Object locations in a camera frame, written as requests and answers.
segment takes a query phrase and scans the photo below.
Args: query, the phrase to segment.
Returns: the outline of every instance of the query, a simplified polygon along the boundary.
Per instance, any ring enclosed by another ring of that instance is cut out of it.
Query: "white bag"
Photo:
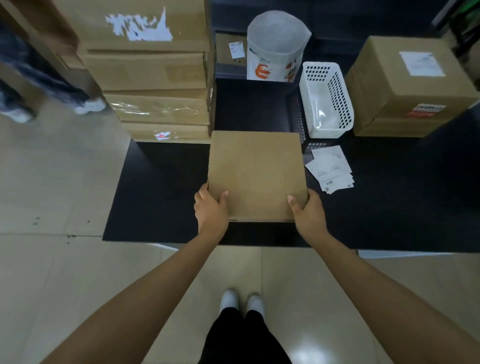
[[[247,30],[247,79],[292,82],[311,35],[300,19],[286,12],[256,16]]]

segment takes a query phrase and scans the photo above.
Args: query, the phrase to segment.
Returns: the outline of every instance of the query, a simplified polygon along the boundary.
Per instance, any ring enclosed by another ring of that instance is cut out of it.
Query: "white plastic basket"
[[[321,83],[320,87],[314,88],[315,83]],[[313,118],[316,108],[311,102],[314,92],[319,92],[324,99],[329,98],[332,101],[333,110],[338,113],[340,120],[339,128],[316,129],[314,127]],[[353,127],[353,107],[338,64],[332,62],[304,62],[300,78],[300,94],[310,138],[336,139]]]

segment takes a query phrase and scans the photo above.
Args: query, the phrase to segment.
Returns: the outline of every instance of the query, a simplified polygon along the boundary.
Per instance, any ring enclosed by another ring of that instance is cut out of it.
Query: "dark gray jeans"
[[[30,44],[24,42],[0,22],[0,62],[25,79],[69,106],[81,106],[89,99],[81,89],[71,85]],[[0,80],[0,111],[23,108],[20,94]]]

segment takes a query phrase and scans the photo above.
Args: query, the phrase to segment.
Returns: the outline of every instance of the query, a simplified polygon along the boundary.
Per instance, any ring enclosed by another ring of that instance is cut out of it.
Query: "person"
[[[327,229],[319,195],[301,208],[288,196],[295,224],[322,257],[395,363],[478,363],[480,345],[412,291],[381,273]],[[207,184],[195,194],[198,235],[173,256],[118,293],[86,319],[43,364],[141,363],[162,327],[228,227],[228,191],[216,201]],[[243,319],[227,291],[208,333],[201,364],[290,363],[265,325],[262,299],[253,296]]]
[[[30,44],[0,22],[0,62],[12,67],[33,85],[72,108],[75,114],[84,115],[101,111],[107,105],[101,98],[91,99],[83,90],[65,80],[48,61]],[[24,105],[20,94],[0,80],[0,113],[12,120],[25,123],[34,117]]]

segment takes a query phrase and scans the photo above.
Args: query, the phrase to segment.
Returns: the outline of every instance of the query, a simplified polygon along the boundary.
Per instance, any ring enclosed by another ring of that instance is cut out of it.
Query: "white sneaker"
[[[250,296],[247,303],[247,312],[250,310],[257,311],[265,320],[265,305],[264,301],[258,294]]]
[[[95,99],[85,101],[85,103],[82,106],[74,107],[73,112],[77,115],[85,115],[91,111],[92,112],[102,111],[106,107],[107,107],[107,103],[101,97],[97,97]]]
[[[222,296],[222,302],[220,302],[220,312],[227,307],[234,307],[239,309],[239,297],[234,290],[226,291]]]
[[[33,119],[33,114],[26,109],[15,109],[12,111],[1,112],[2,115],[8,116],[10,119],[25,124]]]

